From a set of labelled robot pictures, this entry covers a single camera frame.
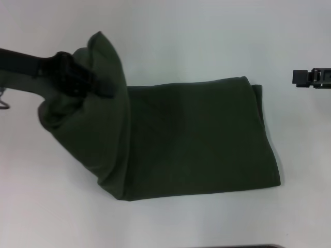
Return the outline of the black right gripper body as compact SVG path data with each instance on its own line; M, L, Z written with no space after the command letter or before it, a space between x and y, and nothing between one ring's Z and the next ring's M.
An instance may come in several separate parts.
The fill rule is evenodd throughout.
M317 89L331 89L331 68L314 68L312 86Z

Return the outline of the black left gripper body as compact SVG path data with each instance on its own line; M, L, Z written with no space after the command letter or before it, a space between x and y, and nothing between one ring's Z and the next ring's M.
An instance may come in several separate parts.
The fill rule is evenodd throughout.
M0 87L48 98L59 92L86 97L87 69L66 52L41 58L0 49Z

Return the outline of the dark flat panel edge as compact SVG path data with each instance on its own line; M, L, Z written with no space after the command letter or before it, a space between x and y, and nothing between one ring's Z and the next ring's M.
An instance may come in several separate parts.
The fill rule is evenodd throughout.
M221 248L284 248L284 247L274 244L258 244L258 245L224 246Z

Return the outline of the dark green t-shirt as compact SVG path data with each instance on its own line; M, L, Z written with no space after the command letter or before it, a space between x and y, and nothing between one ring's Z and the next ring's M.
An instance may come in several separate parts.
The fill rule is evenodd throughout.
M103 33L74 58L114 87L114 97L58 94L38 109L42 126L118 200L277 187L262 87L246 77L127 86Z

